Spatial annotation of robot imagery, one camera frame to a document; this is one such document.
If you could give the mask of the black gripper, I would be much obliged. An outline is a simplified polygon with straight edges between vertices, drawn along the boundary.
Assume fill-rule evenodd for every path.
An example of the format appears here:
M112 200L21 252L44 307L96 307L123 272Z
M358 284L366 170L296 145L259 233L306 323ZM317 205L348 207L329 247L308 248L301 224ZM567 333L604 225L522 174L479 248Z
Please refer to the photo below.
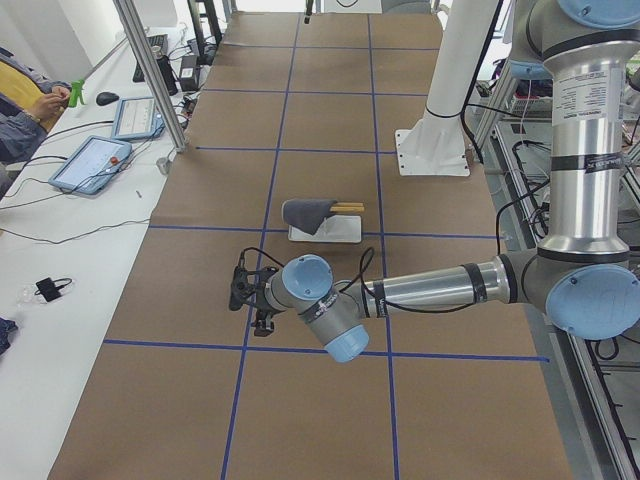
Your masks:
M259 309L256 311L254 322L252 323L254 336L269 336L275 331L273 321L274 313L277 309L267 300L267 285L270 279L278 272L276 267L264 267L260 270L250 271L253 277L255 304Z

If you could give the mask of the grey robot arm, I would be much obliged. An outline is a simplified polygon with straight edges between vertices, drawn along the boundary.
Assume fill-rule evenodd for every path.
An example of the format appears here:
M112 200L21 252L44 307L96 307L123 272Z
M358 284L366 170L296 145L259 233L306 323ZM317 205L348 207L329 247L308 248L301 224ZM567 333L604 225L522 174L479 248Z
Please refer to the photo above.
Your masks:
M639 48L635 1L520 1L511 70L553 81L549 226L532 249L484 263L377 281L335 282L329 264L307 254L234 280L231 308L252 304L258 336L294 310L338 362L367 346L366 318L394 311L442 315L497 300L527 303L582 339L615 337L639 319L639 282L618 235L622 93Z

